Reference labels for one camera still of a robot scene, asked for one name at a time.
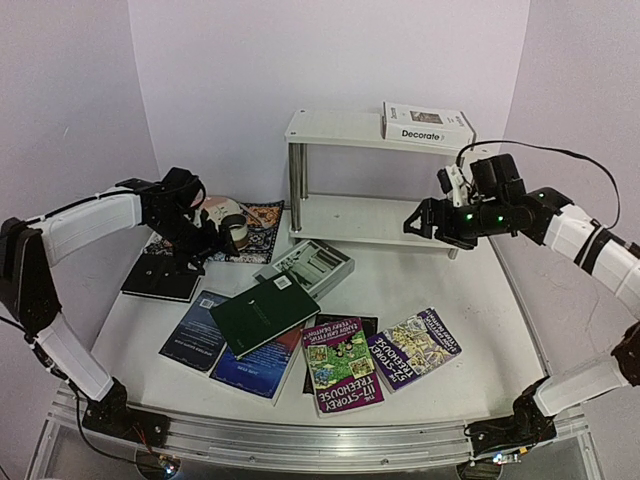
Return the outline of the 117-Storey Treehouse book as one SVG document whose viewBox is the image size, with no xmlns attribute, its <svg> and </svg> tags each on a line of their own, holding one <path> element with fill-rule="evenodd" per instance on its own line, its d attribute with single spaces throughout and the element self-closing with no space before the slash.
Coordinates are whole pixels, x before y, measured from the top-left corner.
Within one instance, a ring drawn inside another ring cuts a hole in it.
<svg viewBox="0 0 640 480">
<path fill-rule="evenodd" d="M 302 347 L 319 417 L 334 417 L 384 403 L 360 318 L 306 328 Z"/>
</svg>

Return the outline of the black paperback book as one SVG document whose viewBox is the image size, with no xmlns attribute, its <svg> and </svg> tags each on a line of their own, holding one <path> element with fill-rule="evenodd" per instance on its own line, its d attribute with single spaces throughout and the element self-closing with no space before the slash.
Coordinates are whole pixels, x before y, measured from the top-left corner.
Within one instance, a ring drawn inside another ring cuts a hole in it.
<svg viewBox="0 0 640 480">
<path fill-rule="evenodd" d="M 318 314 L 315 320 L 313 321 L 312 326 L 316 327 L 316 326 L 321 326 L 325 324 L 331 324 L 331 323 L 339 322 L 349 318 L 352 318 L 352 315 L 338 315 L 338 314 L 327 314 L 327 313 Z M 360 316 L 359 319 L 361 320 L 362 328 L 366 338 L 369 338 L 378 332 L 377 317 Z M 302 393 L 308 394 L 308 395 L 311 395 L 314 393 L 311 373 L 309 369 L 306 370 Z"/>
</svg>

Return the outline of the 52-Storey Treehouse book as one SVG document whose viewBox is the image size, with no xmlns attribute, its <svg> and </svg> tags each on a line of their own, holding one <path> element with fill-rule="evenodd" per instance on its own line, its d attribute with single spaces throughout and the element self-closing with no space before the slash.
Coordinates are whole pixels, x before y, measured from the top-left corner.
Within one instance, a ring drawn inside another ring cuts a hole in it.
<svg viewBox="0 0 640 480">
<path fill-rule="evenodd" d="M 462 353 L 434 308 L 367 339 L 376 372 L 390 393 L 416 383 Z"/>
</svg>

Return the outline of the dark green hardcover book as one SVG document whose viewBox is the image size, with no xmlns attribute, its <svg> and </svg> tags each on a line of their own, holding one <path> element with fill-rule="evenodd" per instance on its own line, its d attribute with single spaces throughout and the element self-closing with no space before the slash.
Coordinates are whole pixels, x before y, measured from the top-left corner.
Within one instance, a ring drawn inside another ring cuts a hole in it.
<svg viewBox="0 0 640 480">
<path fill-rule="evenodd" d="M 319 312 L 319 304 L 287 272 L 210 309 L 213 321 L 237 359 Z"/>
</svg>

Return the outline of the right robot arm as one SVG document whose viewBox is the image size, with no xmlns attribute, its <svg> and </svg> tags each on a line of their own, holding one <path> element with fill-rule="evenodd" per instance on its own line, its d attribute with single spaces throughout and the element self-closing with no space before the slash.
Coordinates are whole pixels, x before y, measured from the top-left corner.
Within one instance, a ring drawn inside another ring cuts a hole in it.
<svg viewBox="0 0 640 480">
<path fill-rule="evenodd" d="M 633 316 L 639 314 L 639 246 L 550 188 L 528 191 L 509 154 L 477 160 L 465 178 L 458 164 L 438 173 L 443 198 L 422 200 L 403 231 L 472 250 L 481 237 L 524 235 L 565 257 L 604 287 Z M 639 326 L 626 329 L 608 353 L 536 381 L 513 402 L 508 416 L 469 424 L 474 457 L 505 457 L 556 435 L 554 420 L 566 409 L 639 384 Z"/>
</svg>

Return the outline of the grey photo cover book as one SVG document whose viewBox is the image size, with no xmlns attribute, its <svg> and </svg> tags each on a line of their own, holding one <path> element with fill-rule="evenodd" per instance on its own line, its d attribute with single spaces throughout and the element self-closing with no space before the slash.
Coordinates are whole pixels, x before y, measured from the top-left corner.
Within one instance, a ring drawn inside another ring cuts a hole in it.
<svg viewBox="0 0 640 480">
<path fill-rule="evenodd" d="M 355 260 L 320 240 L 304 240 L 253 275 L 264 282 L 287 272 L 315 300 L 320 300 L 355 270 Z"/>
</svg>

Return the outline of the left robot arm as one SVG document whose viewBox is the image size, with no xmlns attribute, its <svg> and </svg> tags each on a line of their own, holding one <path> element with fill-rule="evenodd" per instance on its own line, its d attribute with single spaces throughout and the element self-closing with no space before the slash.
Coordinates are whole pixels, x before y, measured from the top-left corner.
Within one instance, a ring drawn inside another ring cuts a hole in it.
<svg viewBox="0 0 640 480">
<path fill-rule="evenodd" d="M 43 367 L 88 402 L 83 429 L 149 448 L 165 445 L 167 416 L 132 408 L 126 387 L 82 344 L 64 316 L 51 270 L 70 254 L 121 230 L 147 226 L 173 248 L 179 269 L 204 271 L 219 251 L 236 251 L 226 226 L 201 206 L 206 188 L 186 169 L 162 180 L 131 178 L 52 212 L 1 226 L 1 303 Z"/>
</svg>

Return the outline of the brown Decorate book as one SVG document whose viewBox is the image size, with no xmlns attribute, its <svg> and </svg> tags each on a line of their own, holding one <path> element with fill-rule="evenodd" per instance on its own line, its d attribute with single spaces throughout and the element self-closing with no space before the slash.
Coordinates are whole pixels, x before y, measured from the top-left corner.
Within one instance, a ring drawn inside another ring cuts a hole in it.
<svg viewBox="0 0 640 480">
<path fill-rule="evenodd" d="M 462 148 L 477 133 L 462 111 L 384 102 L 382 138 L 390 141 Z"/>
</svg>

